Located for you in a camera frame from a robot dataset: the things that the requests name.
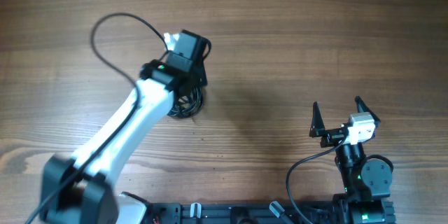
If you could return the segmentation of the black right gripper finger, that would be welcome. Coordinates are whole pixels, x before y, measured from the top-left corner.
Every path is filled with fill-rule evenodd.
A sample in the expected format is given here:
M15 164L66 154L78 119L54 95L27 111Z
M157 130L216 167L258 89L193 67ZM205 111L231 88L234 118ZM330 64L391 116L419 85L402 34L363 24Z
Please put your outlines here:
M322 137L326 133L326 128L321 117L318 102L315 101L312 106L312 119L310 125L310 137Z
M373 112L368 108L368 106L367 106L367 105L365 104L365 102L361 99L361 97L360 97L360 96L356 96L354 100L355 100L355 103L356 103L357 111L358 111L359 113L369 113L369 114L372 116L373 120L374 120L374 124L375 124L376 126L379 126L380 123L381 123L381 120L379 119L379 117L378 117L377 115L375 115L375 113L373 113Z

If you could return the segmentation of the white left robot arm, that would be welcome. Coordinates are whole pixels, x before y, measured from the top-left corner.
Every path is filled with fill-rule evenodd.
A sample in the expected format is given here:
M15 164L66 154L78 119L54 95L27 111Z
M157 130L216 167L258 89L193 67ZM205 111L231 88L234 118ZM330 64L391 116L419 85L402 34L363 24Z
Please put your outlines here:
M144 223L150 204L114 193L122 170L165 116L188 118L203 104L209 39L190 31L165 34L162 59L144 64L134 89L91 140L68 159L45 164L38 217L45 223Z

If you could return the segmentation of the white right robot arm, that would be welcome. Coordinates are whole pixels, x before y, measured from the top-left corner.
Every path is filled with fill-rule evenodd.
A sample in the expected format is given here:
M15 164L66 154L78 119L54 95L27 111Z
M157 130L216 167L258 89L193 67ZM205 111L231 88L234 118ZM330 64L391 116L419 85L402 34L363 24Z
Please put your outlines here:
M327 129L319 105L313 103L310 137L319 137L322 148L335 148L335 164L341 174L345 193L332 199L334 223L395 223L391 195L393 163L382 155L366 155L363 144L375 138L381 120L359 97L357 112L347 123Z

